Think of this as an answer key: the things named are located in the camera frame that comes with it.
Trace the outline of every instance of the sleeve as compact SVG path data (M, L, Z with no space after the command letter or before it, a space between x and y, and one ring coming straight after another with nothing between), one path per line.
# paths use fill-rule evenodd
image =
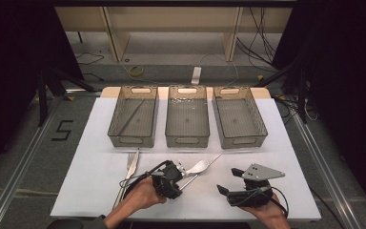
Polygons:
M100 216L90 222L88 225L84 227L84 229L108 229L103 219L105 216Z

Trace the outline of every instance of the white table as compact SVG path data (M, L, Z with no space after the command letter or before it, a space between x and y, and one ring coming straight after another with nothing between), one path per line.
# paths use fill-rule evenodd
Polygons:
M167 88L159 88L161 94ZM97 98L79 146L67 173L61 191L51 211L52 217L97 217L107 215L120 189L119 181L127 173L127 153L135 148L114 148L107 136L116 98ZM200 159L216 160L196 178L177 199L168 199L163 205L140 210L132 220L156 221L246 221L254 219L249 213L231 207L218 193L216 184L230 191L242 191L242 178L233 177L231 168L246 170L258 163L284 172L285 177L271 179L272 186L282 191L290 206L289 220L319 220L315 201L302 174L294 149L284 128L273 99L256 100L268 130L259 148L222 150L216 129L214 110L209 98L210 140L206 149L171 149L166 146L165 125L167 99L160 96L153 148L141 149L136 175L171 159L190 168ZM179 181L181 186L189 178ZM284 199L277 194L281 203Z

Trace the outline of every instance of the floor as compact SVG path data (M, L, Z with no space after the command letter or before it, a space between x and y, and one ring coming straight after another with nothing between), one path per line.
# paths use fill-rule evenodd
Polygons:
M152 82L190 82L193 67L203 69L200 83L221 84L247 82L255 84L259 77L269 77L275 70L266 63L235 49L234 61L226 62L217 33L133 33L123 61L114 62L105 33L82 32L80 43L77 32L67 32L85 81L97 89L120 85L123 82L145 83L126 76L126 68L143 66L144 74ZM254 34L240 34L245 44L250 44ZM269 42L276 47L280 34L268 34ZM253 50L268 59L261 39L256 39ZM283 79L269 85L271 95L281 95ZM0 228L47 228L54 221L51 207L68 171L75 147L83 133L94 100L98 94L79 93L80 89L64 82L71 93L67 99L50 96L51 119L46 129L38 128L38 100L30 103L19 125L17 134L8 142L8 150L0 156ZM286 99L294 99L291 94ZM322 219L317 222L291 222L294 228L366 228L366 196L356 182L347 163L333 142L324 120L310 111L308 124L301 123L291 109L277 102L283 122L292 141L304 176L312 188ZM313 101L308 107L313 108ZM72 129L67 141L52 141L59 135L56 130L63 120L64 127ZM26 171L19 172L20 167ZM16 192L9 192L14 187ZM8 192L8 199L2 194ZM250 222L252 228L263 228ZM150 225L133 224L132 228ZM158 228L176 225L152 225ZM201 225L202 228L218 228Z

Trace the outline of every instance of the person's arm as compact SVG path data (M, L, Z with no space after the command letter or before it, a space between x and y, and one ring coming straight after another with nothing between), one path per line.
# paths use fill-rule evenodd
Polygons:
M278 202L275 194L273 194L273 199ZM290 225L281 209L271 201L258 208L241 207L241 209L254 215L269 229L290 229Z
M104 218L109 229L115 228L125 218L139 209L149 208L157 203L165 203L153 188L153 179L147 177L139 182L129 194Z

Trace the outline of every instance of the plastic storage container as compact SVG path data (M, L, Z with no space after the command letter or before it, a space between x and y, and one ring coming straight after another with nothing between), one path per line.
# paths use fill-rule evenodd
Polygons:
M157 107L157 87L121 87L108 131L114 147L153 147Z
M267 130L249 87L213 88L213 110L222 149L262 145Z
M169 87L165 135L171 148L208 146L210 124L205 87Z

